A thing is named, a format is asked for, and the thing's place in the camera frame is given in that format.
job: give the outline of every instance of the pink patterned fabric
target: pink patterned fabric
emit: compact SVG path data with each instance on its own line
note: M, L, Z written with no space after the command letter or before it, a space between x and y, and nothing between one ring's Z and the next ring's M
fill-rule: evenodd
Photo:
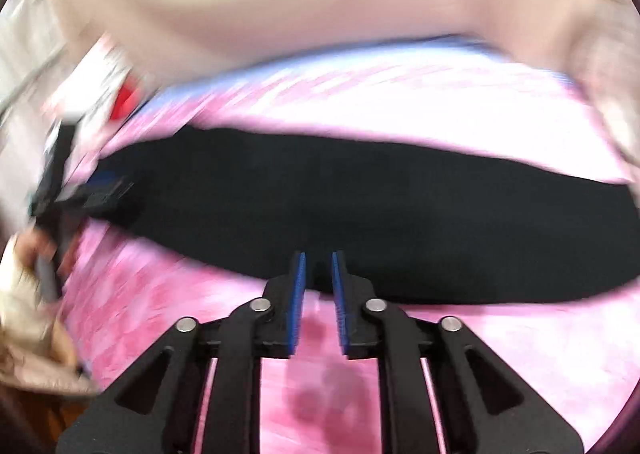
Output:
M287 71L175 98L138 115L102 153L191 123L403 141L630 182L591 108L552 75L515 64L404 63L312 76ZM88 176L97 155L79 164L75 179ZM258 296L263 285L93 221L66 283L62 312L82 358L106 387L178 318L224 317ZM575 303L409 311L430 320L460 316L590 448L640 376L639 304L640 283L633 281ZM375 364L341 357L334 306L317 294L305 296L297 354L264 363L261 431L267 454L380 452Z

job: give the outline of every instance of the pink surface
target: pink surface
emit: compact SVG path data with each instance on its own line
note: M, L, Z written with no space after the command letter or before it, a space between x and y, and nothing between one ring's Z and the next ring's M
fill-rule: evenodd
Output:
M549 74L513 64L477 62L455 72L440 66L437 73L425 66L387 66L360 69L351 81L348 74L328 71L312 79L279 73L261 84L142 113L103 153L173 134L188 122L406 141L510 157L604 182L629 180L590 107ZM95 157L78 167L77 179L90 173ZM66 284L63 315L82 358L105 387L178 318L226 316L262 286L92 222ZM640 376L639 299L634 281L576 303L412 307L410 313L460 316L578 430L588 448ZM262 451L379 452L374 364L340 356L332 302L306 294L301 335L291 360L265 361Z

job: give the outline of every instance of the silver screw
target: silver screw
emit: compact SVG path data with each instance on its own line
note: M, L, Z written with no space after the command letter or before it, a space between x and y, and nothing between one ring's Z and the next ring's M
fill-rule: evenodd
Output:
M442 329L445 331L451 331L452 333L462 329L462 321L457 317L444 317L441 324Z
M254 311L267 311L271 307L271 301L263 298L253 299L249 307Z
M364 305L369 311L379 312L386 309L386 302L382 299L369 299Z
M180 333L188 333L196 328L196 324L197 322L191 317L184 317L175 323L175 328L178 329Z

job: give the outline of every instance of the black fabric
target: black fabric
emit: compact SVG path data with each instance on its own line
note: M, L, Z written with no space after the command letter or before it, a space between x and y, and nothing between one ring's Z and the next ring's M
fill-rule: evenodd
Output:
M625 185L513 161L394 143L184 127L100 161L143 179L145 204L111 221L193 259L254 277L330 253L378 296L406 303L550 302L640 274Z

